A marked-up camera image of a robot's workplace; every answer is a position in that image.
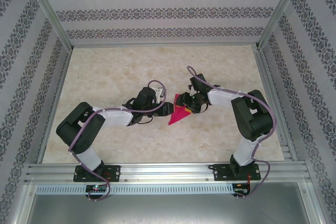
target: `red triangular object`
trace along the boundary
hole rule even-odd
[[[189,109],[187,109],[186,106],[180,107],[180,106],[177,106],[175,104],[177,97],[179,97],[179,94],[175,95],[174,112],[172,114],[172,117],[170,118],[170,121],[169,121],[168,125],[176,123],[177,121],[179,121],[179,120],[181,120],[181,119],[183,119],[186,116],[189,116],[191,114],[191,111]]]

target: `black mounting bracket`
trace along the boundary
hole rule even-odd
[[[215,181],[248,180],[248,175],[250,175],[250,180],[261,180],[259,166],[255,163],[244,167],[236,175],[232,172],[230,164],[209,165],[208,168],[214,171]]]
[[[109,182],[119,182],[120,165],[104,165],[101,176]],[[75,168],[74,182],[103,182],[100,178],[89,173],[81,165]]]

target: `enclosure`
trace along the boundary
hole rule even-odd
[[[336,223],[335,0],[0,3],[0,223]],[[80,102],[120,106],[152,79],[173,102],[188,65],[264,95],[277,121],[256,153],[265,183],[242,199],[231,194],[246,180],[215,179],[208,167],[228,165],[241,135],[231,108],[209,106],[169,126],[103,128],[92,146],[118,181],[89,202],[94,183],[74,181],[57,126]]]

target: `beige floor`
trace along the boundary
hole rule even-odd
[[[57,125],[82,101],[102,108],[119,106],[152,79],[167,88],[167,100],[187,91],[193,66],[212,84],[264,93],[250,46],[132,47],[75,49],[70,61],[44,163],[76,163],[56,135]],[[146,125],[103,128],[93,143],[106,163],[229,161],[240,140],[231,108],[211,106],[168,126],[170,116]],[[257,157],[284,160],[277,135],[263,142]]]

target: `patterned wall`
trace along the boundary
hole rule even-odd
[[[327,223],[336,223],[336,0],[291,0],[264,48]]]
[[[257,42],[279,0],[50,0],[74,45]]]
[[[0,0],[0,223],[35,163],[69,57],[37,0]]]

